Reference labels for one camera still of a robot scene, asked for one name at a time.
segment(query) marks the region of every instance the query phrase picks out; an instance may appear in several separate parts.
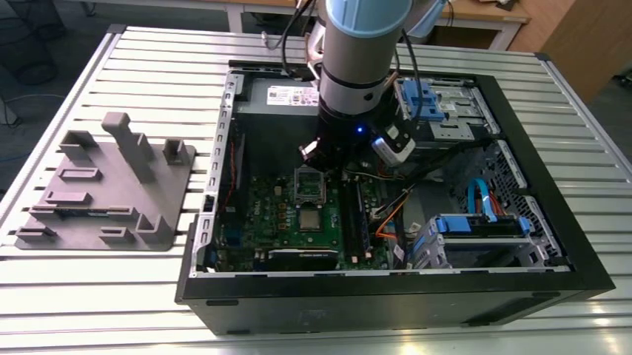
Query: wooden cabinet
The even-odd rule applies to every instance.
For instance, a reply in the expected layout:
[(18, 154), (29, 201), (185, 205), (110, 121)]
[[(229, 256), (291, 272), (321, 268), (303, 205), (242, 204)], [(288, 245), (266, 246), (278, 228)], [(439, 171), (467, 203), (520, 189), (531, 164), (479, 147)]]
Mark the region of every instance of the wooden cabinet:
[(631, 0), (522, 0), (532, 15), (510, 50), (547, 53), (590, 102), (632, 60)]

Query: blue drive bracket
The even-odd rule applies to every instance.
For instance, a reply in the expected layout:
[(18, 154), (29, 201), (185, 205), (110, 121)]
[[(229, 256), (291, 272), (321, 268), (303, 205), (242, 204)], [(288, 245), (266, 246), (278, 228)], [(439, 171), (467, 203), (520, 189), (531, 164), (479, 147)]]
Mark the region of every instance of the blue drive bracket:
[(446, 224), (446, 231), (452, 233), (468, 233), (472, 231), (468, 217), (466, 216), (446, 216), (442, 218)]
[(520, 224), (520, 227), (523, 228), (524, 235), (530, 234), (530, 232), (532, 231), (532, 224), (530, 223), (530, 219), (527, 217), (520, 217), (518, 219), (518, 222)]
[(446, 113), (442, 111), (439, 106), (439, 96), (427, 82), (421, 82), (421, 85), (423, 95), (420, 100), (420, 94), (415, 80), (404, 81), (404, 100), (407, 100), (411, 113), (413, 115), (417, 112), (417, 106), (420, 105), (421, 101), (423, 110), (420, 112), (420, 119), (424, 121), (443, 122), (446, 120)]

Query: computer case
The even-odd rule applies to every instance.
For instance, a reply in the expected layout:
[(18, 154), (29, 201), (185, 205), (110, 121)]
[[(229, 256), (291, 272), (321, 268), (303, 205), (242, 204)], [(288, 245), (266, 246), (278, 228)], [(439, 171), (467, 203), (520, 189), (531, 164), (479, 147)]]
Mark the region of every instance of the computer case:
[[(516, 251), (514, 261), (488, 268), (395, 269), (391, 256), (381, 264), (388, 267), (373, 268), (368, 261), (367, 268), (349, 262), (348, 269), (339, 265), (328, 271), (272, 271), (265, 267), (241, 271), (237, 264), (221, 270), (218, 248), (246, 245), (244, 220), (253, 218), (253, 204), (268, 200), (256, 197), (253, 202), (249, 191), (261, 183), (256, 176), (268, 176), (270, 170), (292, 176), (301, 166), (296, 149), (313, 139), (317, 129), (317, 106), (305, 102), (270, 105), (266, 97), (272, 87), (305, 87), (309, 91), (309, 83), (284, 78), (277, 64), (233, 62), (232, 67), (214, 134), (205, 204), (192, 224), (177, 289), (177, 302), (192, 307), (216, 334), (502, 325), (556, 303), (586, 300), (615, 288), (495, 78), (450, 72), (421, 74), (435, 83), (452, 85), (460, 81), (474, 90), (472, 100), (479, 101), (495, 143), (456, 157), (444, 168), (446, 177), (420, 186), (411, 198), (421, 201), (424, 209), (419, 224), (427, 224), (436, 214), (467, 213), (463, 191), (468, 179), (495, 180), (511, 215), (531, 220), (528, 238), (532, 242), (539, 240), (530, 246), (534, 252), (511, 249)], [(476, 133), (474, 122), (468, 125)], [(436, 143), (435, 148), (446, 144)], [(419, 155), (424, 157), (431, 148), (420, 146)], [(450, 175), (463, 178), (455, 181)], [(284, 184), (274, 186), (273, 198), (277, 188), (284, 193), (288, 190)], [(325, 216), (329, 228), (331, 219), (332, 225), (337, 220)], [(269, 249), (256, 251), (249, 265), (260, 263), (260, 256), (269, 258), (270, 249), (282, 249), (285, 242), (276, 240)], [(376, 240), (372, 243), (376, 254)], [(468, 255), (459, 254), (455, 265)]]

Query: motherboard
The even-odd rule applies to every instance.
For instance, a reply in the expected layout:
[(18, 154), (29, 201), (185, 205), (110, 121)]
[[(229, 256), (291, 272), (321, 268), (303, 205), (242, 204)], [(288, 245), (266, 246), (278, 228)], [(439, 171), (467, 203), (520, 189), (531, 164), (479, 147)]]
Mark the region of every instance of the motherboard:
[[(367, 211), (380, 203), (379, 184), (360, 184), (360, 203)], [(367, 245), (365, 257), (352, 257), (347, 246), (341, 216), (339, 182), (317, 170), (303, 167), (293, 175), (253, 176), (246, 221), (222, 227), (226, 247), (217, 253), (224, 271), (262, 271), (284, 260), (292, 271), (293, 260), (311, 260), (316, 268), (388, 268), (387, 246)]]

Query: red wire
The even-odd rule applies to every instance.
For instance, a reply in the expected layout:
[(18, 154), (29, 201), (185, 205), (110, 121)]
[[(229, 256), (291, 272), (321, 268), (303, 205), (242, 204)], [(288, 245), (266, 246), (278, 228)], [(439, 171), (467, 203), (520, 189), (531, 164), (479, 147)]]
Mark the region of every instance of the red wire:
[(393, 209), (393, 212), (391, 213), (391, 215), (387, 217), (387, 219), (384, 220), (380, 228), (377, 229), (377, 232), (376, 232), (376, 237), (383, 237), (383, 238), (393, 238), (393, 239), (397, 239), (397, 236), (395, 234), (391, 234), (391, 233), (383, 233), (384, 231), (384, 228), (388, 224), (388, 222), (392, 220), (393, 216), (396, 215), (397, 211), (403, 208), (404, 204), (407, 203), (407, 200), (408, 200), (408, 196), (407, 198), (404, 199), (404, 201), (400, 203), (400, 205), (396, 207), (396, 209)]
[(233, 190), (236, 189), (236, 143), (230, 142), (230, 190), (226, 195), (225, 205), (220, 209), (224, 211), (229, 205), (230, 195), (233, 195)]
[(496, 198), (496, 195), (495, 194), (491, 194), (491, 199), (492, 199), (492, 203), (495, 205), (495, 208), (498, 210), (498, 214), (506, 216), (507, 215), (507, 212), (504, 210), (504, 208), (502, 207), (502, 203), (498, 201), (498, 198)]

